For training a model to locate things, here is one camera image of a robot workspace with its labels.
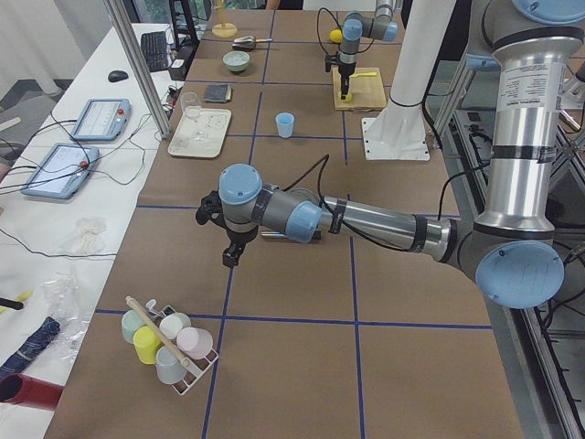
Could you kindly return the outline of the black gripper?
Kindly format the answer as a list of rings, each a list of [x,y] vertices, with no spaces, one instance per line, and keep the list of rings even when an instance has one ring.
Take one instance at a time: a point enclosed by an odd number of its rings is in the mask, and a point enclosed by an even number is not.
[[[235,268],[239,265],[239,258],[244,248],[249,242],[256,239],[258,235],[258,227],[254,227],[245,232],[234,231],[226,229],[227,235],[230,239],[228,248],[222,253],[222,263],[228,268]]]
[[[350,87],[350,76],[355,73],[356,69],[356,62],[345,62],[341,59],[337,60],[337,67],[340,77],[340,90],[342,94],[345,94],[346,97],[350,94],[349,87]]]

